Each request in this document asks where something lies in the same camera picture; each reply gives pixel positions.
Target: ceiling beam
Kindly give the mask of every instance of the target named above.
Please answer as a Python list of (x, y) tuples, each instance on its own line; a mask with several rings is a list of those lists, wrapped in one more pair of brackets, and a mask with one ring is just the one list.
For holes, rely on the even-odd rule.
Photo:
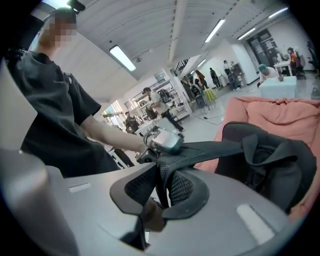
[(178, 37), (180, 34), (180, 30), (182, 27), (182, 23), (184, 21), (184, 16), (186, 13), (188, 0), (177, 0), (176, 1), (176, 9), (174, 14), (174, 23), (172, 29), (172, 41), (169, 50), (169, 63), (174, 60), (175, 52), (178, 44)]

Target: pink blanket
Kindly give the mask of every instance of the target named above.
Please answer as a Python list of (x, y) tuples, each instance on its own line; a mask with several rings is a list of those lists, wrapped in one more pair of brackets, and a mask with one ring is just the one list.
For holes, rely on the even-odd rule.
[[(261, 97), (231, 98), (224, 121), (215, 141), (221, 141), (222, 130), (230, 121), (248, 122), (268, 133), (304, 141), (316, 156), (317, 172), (303, 200), (291, 210), (296, 219), (306, 214), (319, 194), (320, 188), (320, 101), (307, 99), (267, 99)], [(195, 165), (196, 168), (214, 172), (218, 159)]]

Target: black mesh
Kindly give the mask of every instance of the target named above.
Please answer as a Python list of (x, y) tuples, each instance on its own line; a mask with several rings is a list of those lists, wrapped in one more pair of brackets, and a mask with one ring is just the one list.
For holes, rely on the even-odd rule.
[(144, 206), (156, 186), (156, 168), (152, 168), (125, 185), (125, 193)]
[(169, 193), (171, 205), (177, 205), (188, 199), (192, 192), (192, 183), (186, 178), (182, 177), (179, 173), (175, 172), (172, 177), (171, 190)]
[[(181, 152), (177, 156), (162, 156), (160, 161), (161, 163), (165, 164), (159, 164), (161, 179), (164, 180), (165, 176), (168, 175), (168, 169), (171, 165), (183, 162), (191, 157), (200, 156), (202, 154), (204, 154), (204, 152), (201, 150), (196, 150), (194, 148), (182, 148)], [(171, 183), (169, 179), (167, 188), (169, 189), (171, 205), (176, 205), (183, 202), (184, 200), (189, 198), (193, 191), (192, 183), (176, 172), (172, 175)]]

